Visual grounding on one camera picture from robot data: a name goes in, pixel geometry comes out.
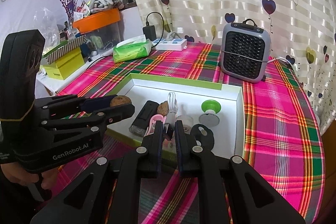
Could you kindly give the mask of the person left hand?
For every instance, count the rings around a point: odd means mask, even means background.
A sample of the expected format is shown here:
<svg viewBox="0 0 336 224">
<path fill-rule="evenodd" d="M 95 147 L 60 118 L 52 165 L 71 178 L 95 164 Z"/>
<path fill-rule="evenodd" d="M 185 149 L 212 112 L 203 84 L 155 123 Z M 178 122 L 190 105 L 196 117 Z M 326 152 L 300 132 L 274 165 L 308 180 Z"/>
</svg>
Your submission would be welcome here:
<svg viewBox="0 0 336 224">
<path fill-rule="evenodd" d="M 5 177 L 13 183 L 26 186 L 28 184 L 36 183 L 39 181 L 38 174 L 28 173 L 17 162 L 1 164 L 1 170 L 5 175 Z M 58 176 L 58 168 L 54 168 L 43 172 L 41 187 L 43 189 L 52 188 L 56 183 L 57 176 Z"/>
</svg>

